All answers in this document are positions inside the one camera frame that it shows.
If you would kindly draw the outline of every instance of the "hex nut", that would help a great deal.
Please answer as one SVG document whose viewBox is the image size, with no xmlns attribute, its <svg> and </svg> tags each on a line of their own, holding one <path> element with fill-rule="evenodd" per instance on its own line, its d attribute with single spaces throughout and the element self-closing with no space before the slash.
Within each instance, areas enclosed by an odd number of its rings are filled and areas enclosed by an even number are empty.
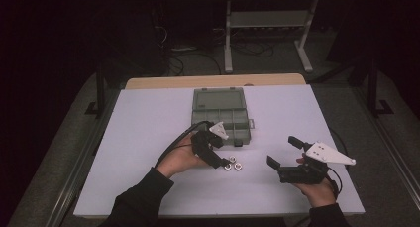
<svg viewBox="0 0 420 227">
<path fill-rule="evenodd" d="M 241 170 L 242 165 L 240 163 L 235 163 L 234 168 L 235 168 L 235 170 Z"/>
<path fill-rule="evenodd" d="M 229 161 L 234 164 L 236 162 L 236 157 L 235 156 L 230 156 L 229 157 Z"/>
<path fill-rule="evenodd" d="M 231 170 L 232 169 L 232 165 L 231 164 L 227 164 L 226 166 L 224 166 L 225 170 Z"/>
</svg>

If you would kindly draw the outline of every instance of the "gray organizer box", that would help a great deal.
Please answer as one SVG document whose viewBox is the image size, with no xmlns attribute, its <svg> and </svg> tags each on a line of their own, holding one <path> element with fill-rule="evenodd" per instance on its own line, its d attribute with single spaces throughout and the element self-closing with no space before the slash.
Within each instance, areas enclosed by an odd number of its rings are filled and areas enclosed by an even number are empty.
<svg viewBox="0 0 420 227">
<path fill-rule="evenodd" d="M 202 88 L 194 90 L 191 123 L 223 121 L 229 136 L 225 145 L 241 146 L 250 143 L 250 121 L 244 90 L 241 87 Z"/>
</svg>

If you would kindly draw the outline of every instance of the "gray carpet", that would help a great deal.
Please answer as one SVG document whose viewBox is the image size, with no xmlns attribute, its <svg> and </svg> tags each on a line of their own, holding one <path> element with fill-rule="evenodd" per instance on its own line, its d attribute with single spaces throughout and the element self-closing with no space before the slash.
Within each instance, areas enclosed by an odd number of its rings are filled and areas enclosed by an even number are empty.
<svg viewBox="0 0 420 227">
<path fill-rule="evenodd" d="M 312 79 L 337 66 L 325 61 L 334 33 L 310 34 L 306 51 L 315 69 L 310 74 L 303 71 L 292 43 L 294 38 L 295 35 L 290 35 L 278 39 L 275 44 L 271 43 L 271 57 L 245 56 L 234 51 L 234 73 L 299 72 L 306 79 Z M 259 47 L 253 44 L 247 46 L 255 50 Z M 219 66 L 223 65 L 222 47 L 217 47 L 206 56 L 203 55 L 204 52 L 190 53 L 193 55 L 183 54 L 177 57 L 184 64 L 184 75 L 219 73 L 216 62 Z M 414 176 L 420 179 L 420 164 L 417 162 L 420 157 L 420 121 L 401 100 L 393 83 L 382 74 L 379 76 L 378 98 L 386 100 L 395 114 L 372 118 L 364 104 L 366 85 L 350 87 L 346 83 L 349 72 L 345 71 L 324 84 L 312 86 L 328 125 L 339 135 L 333 134 L 336 145 L 342 150 L 346 147 L 349 155 L 358 161 L 356 166 L 350 168 L 349 173 L 366 213 L 349 216 L 348 220 L 353 226 L 418 226 L 419 209 L 393 164 L 376 123 L 379 122 L 385 128 Z M 115 92 L 109 91 L 109 97 L 115 96 Z M 81 88 L 9 226 L 46 226 L 86 139 L 99 122 L 94 116 L 84 114 L 88 104 L 94 100 L 95 77 L 92 76 Z M 108 98 L 108 101 L 112 106 L 113 98 Z M 87 176 L 92 161 L 93 157 L 89 157 L 85 166 L 80 168 L 81 179 Z M 62 222 L 59 221 L 60 218 L 56 222 L 60 226 L 88 227 L 97 226 L 101 222 L 73 216 L 75 201 L 68 205 L 69 210 L 62 216 Z M 303 217 L 305 216 L 286 217 L 285 222 L 288 226 L 293 226 Z"/>
</svg>

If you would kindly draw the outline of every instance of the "person's right hand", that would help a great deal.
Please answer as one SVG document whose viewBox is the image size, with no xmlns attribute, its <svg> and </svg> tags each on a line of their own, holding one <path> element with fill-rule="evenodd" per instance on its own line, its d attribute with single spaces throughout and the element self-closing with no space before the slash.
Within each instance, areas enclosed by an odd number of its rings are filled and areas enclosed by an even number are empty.
<svg viewBox="0 0 420 227">
<path fill-rule="evenodd" d="M 304 158 L 297 159 L 296 161 L 302 164 Z M 294 183 L 293 185 L 299 188 L 302 193 L 308 197 L 309 203 L 312 207 L 320 207 L 336 203 L 334 188 L 327 178 L 324 178 L 319 184 Z"/>
</svg>

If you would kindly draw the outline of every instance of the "table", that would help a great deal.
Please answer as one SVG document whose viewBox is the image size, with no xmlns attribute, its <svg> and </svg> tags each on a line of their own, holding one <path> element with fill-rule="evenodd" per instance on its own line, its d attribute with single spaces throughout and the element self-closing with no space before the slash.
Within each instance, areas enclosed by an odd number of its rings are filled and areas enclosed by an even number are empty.
<svg viewBox="0 0 420 227">
<path fill-rule="evenodd" d="M 277 84 L 260 85 L 266 78 L 277 80 Z M 291 78 L 297 84 L 291 85 Z M 74 210 L 76 216 L 109 215 L 114 198 L 140 181 L 161 152 L 189 127 L 193 89 L 202 87 L 195 83 L 179 87 L 182 84 L 179 81 L 189 79 L 194 80 L 194 77 L 136 78 L 128 82 Z M 217 87 L 254 84 L 243 89 L 249 117 L 254 119 L 256 127 L 251 131 L 249 145 L 224 146 L 216 151 L 224 158 L 235 156 L 243 165 L 242 170 L 200 168 L 174 176 L 175 185 L 163 199 L 159 215 L 179 218 L 307 213 L 310 206 L 306 197 L 292 185 L 280 183 L 276 171 L 265 159 L 270 155 L 286 167 L 296 166 L 295 158 L 300 157 L 301 151 L 287 143 L 290 135 L 335 147 L 311 87 L 304 84 L 298 74 L 200 76 L 196 79 L 218 80 Z M 279 85 L 284 81 L 290 85 Z M 157 83 L 163 88 L 156 88 Z M 343 181 L 338 199 L 343 212 L 363 213 L 364 208 L 344 166 L 330 167 Z"/>
</svg>

